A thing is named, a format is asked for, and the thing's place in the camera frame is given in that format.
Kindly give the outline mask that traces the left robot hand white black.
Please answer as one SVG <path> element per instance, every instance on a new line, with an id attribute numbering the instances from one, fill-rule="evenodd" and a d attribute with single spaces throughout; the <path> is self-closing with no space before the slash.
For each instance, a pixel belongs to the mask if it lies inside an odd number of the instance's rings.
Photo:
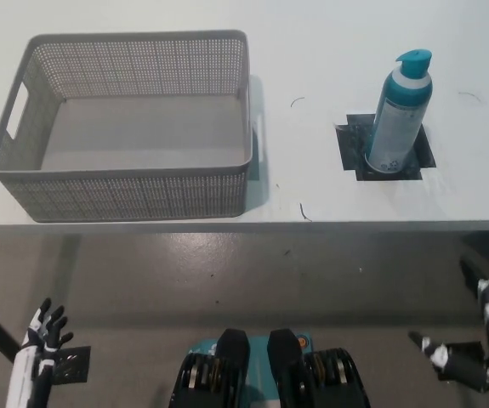
<path id="1" fill-rule="evenodd" d="M 14 358 L 6 408 L 48 405 L 58 353 L 74 337 L 61 333 L 68 322 L 65 307 L 51 310 L 51 305 L 50 298 L 44 299 L 26 329 Z"/>

